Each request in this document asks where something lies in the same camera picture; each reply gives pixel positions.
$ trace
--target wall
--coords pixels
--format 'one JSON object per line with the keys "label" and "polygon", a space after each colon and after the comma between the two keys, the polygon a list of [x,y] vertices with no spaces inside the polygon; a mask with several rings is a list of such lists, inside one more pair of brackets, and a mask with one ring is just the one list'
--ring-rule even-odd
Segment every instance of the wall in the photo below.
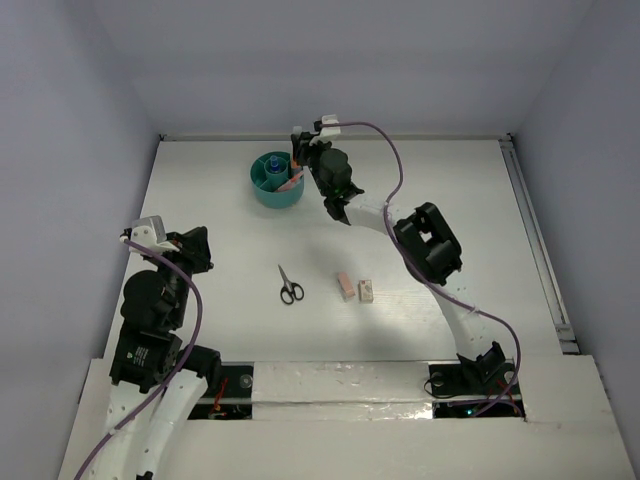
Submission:
{"label": "wall", "polygon": [[0,6],[0,478],[55,478],[157,135],[88,2]]}
{"label": "wall", "polygon": [[93,0],[163,133],[503,134],[592,0]]}
{"label": "wall", "polygon": [[640,474],[640,2],[600,0],[518,130],[542,234]]}

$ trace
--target black mounting base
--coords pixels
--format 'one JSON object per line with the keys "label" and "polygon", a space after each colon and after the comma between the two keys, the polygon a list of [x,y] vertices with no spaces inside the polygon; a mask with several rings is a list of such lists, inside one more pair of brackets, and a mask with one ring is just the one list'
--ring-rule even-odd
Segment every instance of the black mounting base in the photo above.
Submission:
{"label": "black mounting base", "polygon": [[[513,372],[513,370],[513,363],[505,362],[486,382],[471,383],[464,375],[462,364],[434,363],[429,365],[429,386],[434,398],[461,395],[496,395],[504,390],[508,383],[505,374]],[[511,394],[520,394],[518,383],[511,388]]]}

